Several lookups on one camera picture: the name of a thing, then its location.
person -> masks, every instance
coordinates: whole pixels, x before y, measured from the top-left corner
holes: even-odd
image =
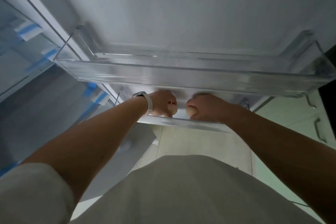
[[[171,117],[170,91],[149,94]],[[336,151],[213,95],[197,95],[191,120],[235,131],[326,223],[336,223]],[[148,110],[131,98],[78,124],[0,179],[1,223],[68,223],[84,191]],[[319,223],[254,177],[207,156],[164,156],[131,172],[73,224]]]

gray shirt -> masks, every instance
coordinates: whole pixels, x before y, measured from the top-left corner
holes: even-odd
[[[70,187],[50,166],[0,178],[0,223],[68,223]],[[131,172],[72,224],[319,223],[254,177],[216,159],[164,156]]]

white watch band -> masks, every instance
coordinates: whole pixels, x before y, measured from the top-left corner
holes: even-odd
[[[152,102],[151,98],[149,97],[149,95],[145,91],[140,91],[138,93],[133,94],[132,98],[138,97],[138,96],[144,96],[145,99],[147,99],[148,109],[147,109],[147,112],[145,113],[144,116],[149,115],[153,111],[153,102]]]

drawer handle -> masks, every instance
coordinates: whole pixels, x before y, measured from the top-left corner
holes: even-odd
[[[316,131],[316,135],[317,135],[317,138],[322,141],[323,143],[327,143],[327,141],[321,137],[321,134],[319,132],[319,128],[317,126],[317,123],[319,123],[321,120],[320,118],[317,118],[316,120],[314,120],[314,127],[315,127],[315,131]]]
[[[308,96],[308,95],[306,95],[306,100],[307,100],[307,103],[308,103],[308,105],[309,105],[310,107],[313,107],[314,109],[316,109],[316,106],[313,105],[313,104],[310,102],[310,99],[309,99],[309,96]]]

shirt sleeve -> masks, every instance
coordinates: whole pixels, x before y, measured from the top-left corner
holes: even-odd
[[[23,164],[0,178],[0,223],[68,223],[74,208],[71,188],[47,164]]]

